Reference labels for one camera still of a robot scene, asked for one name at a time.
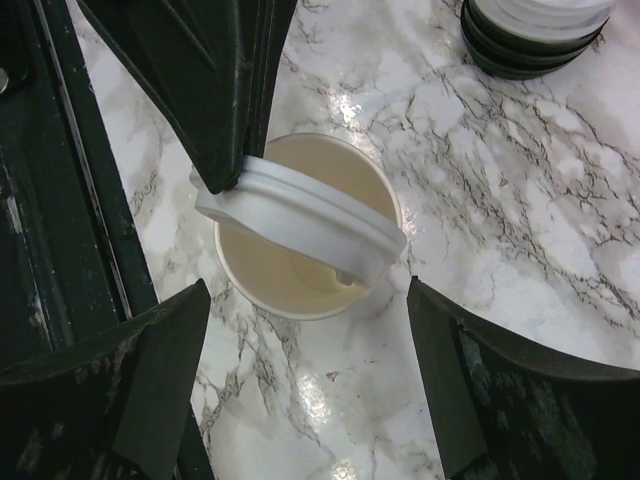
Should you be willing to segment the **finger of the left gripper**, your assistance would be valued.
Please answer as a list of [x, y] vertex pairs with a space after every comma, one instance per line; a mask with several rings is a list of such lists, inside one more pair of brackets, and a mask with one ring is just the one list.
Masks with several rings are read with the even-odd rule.
[[253, 69], [244, 152], [262, 157], [278, 65], [297, 1], [250, 1], [249, 5], [256, 10], [253, 14]]
[[238, 1], [82, 1], [81, 12], [166, 118], [205, 186], [242, 168], [252, 62]]

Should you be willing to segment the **single white cup lid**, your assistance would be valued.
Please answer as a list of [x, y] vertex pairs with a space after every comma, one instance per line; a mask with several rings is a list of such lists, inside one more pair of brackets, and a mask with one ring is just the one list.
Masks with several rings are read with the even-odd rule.
[[334, 270], [339, 283], [371, 288], [407, 239], [397, 224], [353, 197], [274, 162], [245, 158], [230, 191], [198, 191], [195, 209], [235, 230]]

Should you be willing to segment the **stack of cup lids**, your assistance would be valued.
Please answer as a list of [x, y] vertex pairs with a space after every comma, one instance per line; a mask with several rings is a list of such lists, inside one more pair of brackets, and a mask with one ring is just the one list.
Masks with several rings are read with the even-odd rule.
[[462, 3], [462, 39], [485, 73], [529, 80], [581, 55], [608, 22], [614, 1], [481, 1]]

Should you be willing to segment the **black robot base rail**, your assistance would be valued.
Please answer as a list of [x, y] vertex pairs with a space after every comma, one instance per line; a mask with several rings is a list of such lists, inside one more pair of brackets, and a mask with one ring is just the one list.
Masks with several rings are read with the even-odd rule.
[[[156, 296], [69, 11], [1, 5], [1, 373]], [[170, 479], [213, 475], [189, 405]]]

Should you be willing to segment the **single white paper cup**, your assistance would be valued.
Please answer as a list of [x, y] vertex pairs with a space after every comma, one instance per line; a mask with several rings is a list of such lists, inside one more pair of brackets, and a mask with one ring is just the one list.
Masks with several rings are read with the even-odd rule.
[[382, 170], [344, 140], [318, 133], [270, 141], [238, 184], [198, 192], [220, 262], [251, 303], [282, 318], [341, 313], [380, 286], [407, 244]]

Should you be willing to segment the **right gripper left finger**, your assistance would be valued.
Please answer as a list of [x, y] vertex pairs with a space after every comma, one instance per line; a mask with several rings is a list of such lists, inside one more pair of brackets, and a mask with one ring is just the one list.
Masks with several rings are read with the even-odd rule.
[[3, 370], [2, 478], [172, 478], [209, 307], [198, 280], [116, 327]]

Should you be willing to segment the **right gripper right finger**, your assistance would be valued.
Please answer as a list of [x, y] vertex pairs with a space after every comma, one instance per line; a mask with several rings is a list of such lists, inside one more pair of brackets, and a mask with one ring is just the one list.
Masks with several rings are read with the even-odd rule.
[[413, 279], [407, 307], [448, 479], [635, 479], [639, 374], [491, 323]]

